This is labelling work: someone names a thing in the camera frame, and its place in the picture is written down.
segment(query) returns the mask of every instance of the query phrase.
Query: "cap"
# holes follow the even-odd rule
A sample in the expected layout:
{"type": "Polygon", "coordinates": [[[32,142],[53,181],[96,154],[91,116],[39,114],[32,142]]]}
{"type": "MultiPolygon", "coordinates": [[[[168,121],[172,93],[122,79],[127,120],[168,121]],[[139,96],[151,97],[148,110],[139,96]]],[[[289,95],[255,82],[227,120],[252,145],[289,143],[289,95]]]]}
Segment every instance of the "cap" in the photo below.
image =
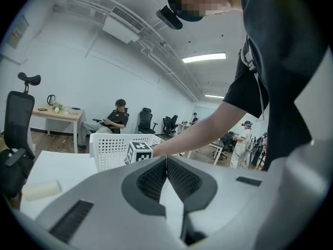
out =
{"type": "Polygon", "coordinates": [[[247,120],[247,121],[244,122],[244,125],[252,126],[252,124],[253,123],[251,121],[249,121],[249,120],[247,120]]]}
{"type": "Polygon", "coordinates": [[[181,0],[168,0],[169,6],[171,10],[176,14],[177,17],[190,21],[196,22],[202,19],[202,17],[194,16],[193,11],[182,10],[182,2],[181,0]]]}

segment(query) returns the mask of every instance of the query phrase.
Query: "black cap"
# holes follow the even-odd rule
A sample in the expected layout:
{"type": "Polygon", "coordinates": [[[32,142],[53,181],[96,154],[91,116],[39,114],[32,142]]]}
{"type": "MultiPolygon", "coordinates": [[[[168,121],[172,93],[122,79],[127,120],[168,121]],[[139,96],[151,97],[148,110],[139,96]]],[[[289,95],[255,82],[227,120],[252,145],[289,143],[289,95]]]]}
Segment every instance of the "black cap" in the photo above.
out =
{"type": "Polygon", "coordinates": [[[182,10],[182,2],[181,0],[168,0],[169,6],[171,10],[176,14],[177,17],[190,21],[196,22],[202,19],[202,17],[194,16],[193,11],[182,10]]]}

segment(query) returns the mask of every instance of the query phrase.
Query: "electric kettle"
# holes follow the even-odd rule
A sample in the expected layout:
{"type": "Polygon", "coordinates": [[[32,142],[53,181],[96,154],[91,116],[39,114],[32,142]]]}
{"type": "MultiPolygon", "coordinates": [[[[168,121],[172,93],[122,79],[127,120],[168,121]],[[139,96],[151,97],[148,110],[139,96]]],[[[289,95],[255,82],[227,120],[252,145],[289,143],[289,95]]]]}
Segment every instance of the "electric kettle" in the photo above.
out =
{"type": "Polygon", "coordinates": [[[52,106],[54,104],[54,102],[56,101],[56,96],[54,94],[50,94],[47,97],[47,103],[52,106]]]}

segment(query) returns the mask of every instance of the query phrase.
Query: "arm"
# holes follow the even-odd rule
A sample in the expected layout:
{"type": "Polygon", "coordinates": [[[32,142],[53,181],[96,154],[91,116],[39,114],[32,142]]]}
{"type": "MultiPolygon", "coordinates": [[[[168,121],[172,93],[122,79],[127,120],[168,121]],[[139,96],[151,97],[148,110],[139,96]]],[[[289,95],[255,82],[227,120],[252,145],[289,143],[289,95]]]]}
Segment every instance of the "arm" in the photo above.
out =
{"type": "Polygon", "coordinates": [[[240,141],[240,142],[242,142],[242,141],[244,141],[244,140],[245,140],[244,137],[240,137],[240,136],[239,136],[239,137],[236,138],[236,141],[240,141]]]}
{"type": "Polygon", "coordinates": [[[222,102],[208,118],[155,146],[153,156],[172,155],[206,146],[227,133],[245,113],[238,107],[222,102]]]}
{"type": "Polygon", "coordinates": [[[124,129],[124,128],[125,128],[125,125],[123,125],[123,124],[118,124],[118,123],[114,123],[113,121],[110,121],[110,124],[111,124],[112,126],[115,126],[115,127],[117,127],[117,128],[120,128],[120,129],[124,129]]]}
{"type": "Polygon", "coordinates": [[[112,126],[114,126],[114,127],[116,127],[116,128],[119,128],[119,129],[124,129],[125,128],[125,125],[123,125],[123,124],[118,124],[118,123],[114,123],[113,121],[111,121],[111,120],[104,120],[104,124],[105,125],[112,125],[112,126]]]}

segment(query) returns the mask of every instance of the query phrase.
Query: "white table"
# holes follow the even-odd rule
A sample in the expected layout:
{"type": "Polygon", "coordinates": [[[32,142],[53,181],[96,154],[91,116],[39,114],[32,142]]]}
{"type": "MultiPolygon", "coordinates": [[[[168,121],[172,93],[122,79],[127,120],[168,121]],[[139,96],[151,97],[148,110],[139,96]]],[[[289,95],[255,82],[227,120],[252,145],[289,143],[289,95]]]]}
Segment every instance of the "white table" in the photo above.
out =
{"type": "Polygon", "coordinates": [[[32,116],[46,118],[46,119],[54,119],[59,121],[67,121],[73,123],[73,137],[74,137],[74,152],[78,152],[78,122],[82,115],[83,110],[73,110],[70,107],[68,108],[68,115],[65,115],[64,110],[61,110],[59,113],[55,113],[50,105],[42,105],[34,107],[32,110],[32,116]],[[38,111],[38,108],[46,108],[47,111],[38,111]]]}
{"type": "Polygon", "coordinates": [[[95,161],[93,158],[89,158],[89,154],[42,151],[29,174],[27,184],[57,180],[61,193],[31,202],[22,196],[20,211],[30,218],[36,219],[40,212],[61,194],[95,173],[97,173],[95,161]]]}
{"type": "Polygon", "coordinates": [[[185,127],[191,127],[191,125],[190,124],[181,124],[181,123],[178,123],[178,126],[179,127],[182,127],[182,131],[181,131],[181,133],[186,129],[185,127]]]}
{"type": "MultiPolygon", "coordinates": [[[[89,154],[42,151],[29,174],[27,184],[40,184],[50,180],[57,180],[61,193],[31,202],[28,202],[22,196],[20,211],[35,220],[60,195],[96,173],[95,159],[93,157],[90,158],[89,154]]],[[[168,180],[166,180],[162,188],[160,204],[165,206],[168,216],[166,222],[169,224],[172,233],[179,237],[182,229],[184,204],[168,180]]]]}
{"type": "MultiPolygon", "coordinates": [[[[220,155],[222,154],[222,150],[223,150],[223,147],[224,147],[224,144],[221,140],[217,140],[211,144],[209,144],[210,146],[213,146],[215,148],[217,148],[215,154],[214,154],[214,157],[215,158],[215,162],[214,162],[214,165],[216,165],[217,161],[219,160],[220,158],[220,155]]],[[[192,151],[188,152],[188,155],[187,155],[187,158],[190,158],[192,154],[192,151]]]]}

